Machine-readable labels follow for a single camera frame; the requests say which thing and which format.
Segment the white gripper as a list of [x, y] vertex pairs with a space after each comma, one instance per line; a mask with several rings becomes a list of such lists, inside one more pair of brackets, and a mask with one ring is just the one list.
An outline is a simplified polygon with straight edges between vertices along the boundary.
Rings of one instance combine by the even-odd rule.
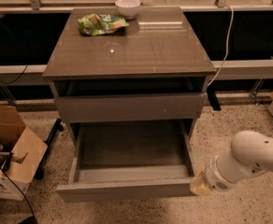
[[190, 183], [190, 191], [197, 196], [209, 196], [213, 191], [227, 192], [236, 185], [227, 181], [220, 173], [217, 167], [218, 156], [209, 160], [205, 169], [202, 168], [200, 172], [194, 177]]

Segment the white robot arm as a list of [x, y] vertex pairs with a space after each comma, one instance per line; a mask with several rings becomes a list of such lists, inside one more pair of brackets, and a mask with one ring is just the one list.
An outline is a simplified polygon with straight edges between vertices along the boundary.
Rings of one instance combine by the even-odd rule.
[[190, 184], [198, 196], [226, 192], [237, 183], [266, 172], [273, 173], [273, 138], [254, 131], [234, 135], [230, 150], [207, 161]]

